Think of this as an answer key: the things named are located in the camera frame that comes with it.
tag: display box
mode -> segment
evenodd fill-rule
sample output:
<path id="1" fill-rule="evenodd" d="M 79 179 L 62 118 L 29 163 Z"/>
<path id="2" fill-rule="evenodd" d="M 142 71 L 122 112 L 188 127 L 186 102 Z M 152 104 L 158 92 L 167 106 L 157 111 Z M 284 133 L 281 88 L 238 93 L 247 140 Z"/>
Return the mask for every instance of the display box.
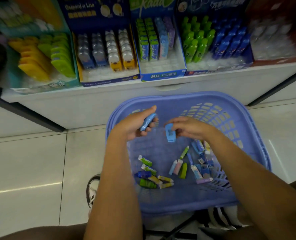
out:
<path id="1" fill-rule="evenodd" d="M 296 0 L 251 0 L 253 66 L 296 62 Z"/>
<path id="2" fill-rule="evenodd" d="M 95 66 L 86 66 L 88 63 L 81 62 L 78 59 L 78 70 L 80 82 L 84 87 L 97 86 L 101 84 L 116 83 L 128 81 L 140 77 L 139 68 L 136 59 L 136 50 L 134 47 L 133 35 L 130 28 L 130 11 L 128 0 L 58 0 L 65 19 L 74 33 L 75 49 L 77 56 L 79 54 L 80 44 L 79 36 L 86 34 L 90 49 L 89 64 Z M 108 54 L 107 41 L 105 39 L 107 32 L 113 31 L 116 41 L 116 48 L 119 53 L 120 66 L 122 71 L 114 68 L 114 63 L 106 59 L 104 65 L 95 63 L 95 57 L 92 52 L 92 35 L 100 33 L 103 42 L 105 55 Z M 134 69 L 127 69 L 121 65 L 122 51 L 118 34 L 120 30 L 126 30 L 133 54 Z"/>
<path id="3" fill-rule="evenodd" d="M 0 31 L 7 38 L 24 38 L 65 33 L 70 44 L 71 70 L 74 77 L 58 72 L 49 63 L 50 80 L 37 81 L 18 67 L 20 54 L 7 47 L 7 71 L 10 88 L 18 93 L 30 94 L 80 86 L 73 39 L 57 0 L 8 0 L 0 2 Z"/>
<path id="4" fill-rule="evenodd" d="M 205 15 L 209 16 L 209 20 L 207 21 L 218 21 L 216 24 L 221 22 L 222 17 L 226 17 L 228 20 L 229 17 L 237 17 L 237 13 L 240 14 L 238 19 L 241 19 L 249 1 L 250 0 L 178 0 L 176 10 L 177 23 L 178 26 L 181 27 L 184 17 L 188 17 L 190 22 L 193 16 L 196 16 L 198 18 L 197 21 L 202 23 L 203 17 Z M 214 29 L 216 24 L 212 23 L 211 29 Z M 234 24 L 231 25 L 231 28 L 226 29 L 226 35 L 228 31 L 233 28 L 233 25 Z M 218 60 L 214 60 L 212 58 L 213 52 L 214 50 L 212 49 L 206 49 L 206 52 L 204 53 L 201 60 L 198 62 L 191 61 L 186 63 L 187 71 L 185 75 L 191 76 L 205 73 L 238 70 L 250 67 L 253 64 L 252 50 L 250 45 L 248 45 L 243 53 L 236 58 L 230 57 L 227 59 L 220 58 Z"/>
<path id="5" fill-rule="evenodd" d="M 185 75 L 186 65 L 179 37 L 178 27 L 174 18 L 176 0 L 130 0 L 130 12 L 132 30 L 142 81 L 154 81 L 167 78 L 181 77 Z M 140 57 L 139 36 L 136 28 L 136 19 L 155 17 L 170 17 L 175 29 L 174 46 L 168 50 L 167 59 L 143 61 Z"/>

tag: drawer handle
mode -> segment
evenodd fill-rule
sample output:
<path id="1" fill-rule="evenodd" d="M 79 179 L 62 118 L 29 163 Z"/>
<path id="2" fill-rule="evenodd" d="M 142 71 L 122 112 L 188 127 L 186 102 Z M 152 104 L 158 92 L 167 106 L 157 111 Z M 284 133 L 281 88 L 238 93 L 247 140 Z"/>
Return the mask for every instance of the drawer handle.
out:
<path id="1" fill-rule="evenodd" d="M 179 88 L 182 87 L 184 83 L 181 83 L 181 84 L 173 84 L 173 85 L 162 85 L 162 86 L 157 86 L 157 87 L 154 87 L 156 90 L 158 91 L 173 91 L 173 90 L 177 90 Z"/>

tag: shoe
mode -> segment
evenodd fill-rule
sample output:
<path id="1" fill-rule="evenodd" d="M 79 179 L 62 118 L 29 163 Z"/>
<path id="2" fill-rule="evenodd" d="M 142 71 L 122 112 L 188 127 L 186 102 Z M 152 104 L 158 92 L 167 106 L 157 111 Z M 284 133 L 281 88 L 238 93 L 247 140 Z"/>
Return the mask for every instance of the shoe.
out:
<path id="1" fill-rule="evenodd" d="M 100 181 L 100 174 L 97 174 L 93 176 L 87 184 L 86 199 L 90 209 L 92 208 L 92 205 L 96 197 L 99 181 Z"/>

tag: purple eraser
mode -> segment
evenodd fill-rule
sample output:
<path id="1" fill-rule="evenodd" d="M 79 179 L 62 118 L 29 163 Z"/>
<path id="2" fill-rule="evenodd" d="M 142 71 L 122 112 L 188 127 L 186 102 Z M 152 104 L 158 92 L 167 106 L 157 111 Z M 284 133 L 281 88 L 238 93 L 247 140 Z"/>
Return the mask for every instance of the purple eraser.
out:
<path id="1" fill-rule="evenodd" d="M 164 23 L 168 33 L 169 49 L 172 49 L 175 42 L 175 28 L 171 22 L 171 18 L 168 16 L 164 17 Z"/>

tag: blue shopping basket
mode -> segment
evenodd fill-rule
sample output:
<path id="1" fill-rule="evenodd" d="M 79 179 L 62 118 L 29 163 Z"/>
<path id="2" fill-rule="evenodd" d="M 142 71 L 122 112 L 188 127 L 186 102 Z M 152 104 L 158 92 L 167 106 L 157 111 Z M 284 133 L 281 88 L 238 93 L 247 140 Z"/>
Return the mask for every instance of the blue shopping basket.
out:
<path id="1" fill-rule="evenodd" d="M 172 96 L 145 96 L 129 99 L 120 104 L 110 115 L 106 127 L 106 139 L 113 127 L 131 113 L 157 106 L 159 122 L 146 137 L 127 143 L 131 170 L 141 170 L 139 155 L 152 161 L 157 175 L 169 177 L 169 169 L 178 159 L 191 139 L 180 137 L 169 143 L 163 124 L 179 116 L 194 117 L 218 128 L 235 145 L 244 150 L 253 160 L 271 171 L 269 155 L 247 109 L 235 98 L 221 92 L 207 91 Z M 191 149 L 194 163 L 198 155 Z M 238 203 L 225 172 L 215 160 L 211 169 L 214 180 L 196 184 L 192 170 L 187 170 L 186 179 L 170 176 L 174 186 L 165 189 L 146 189 L 135 185 L 144 216 L 158 216 L 195 211 L 208 207 L 222 207 Z"/>

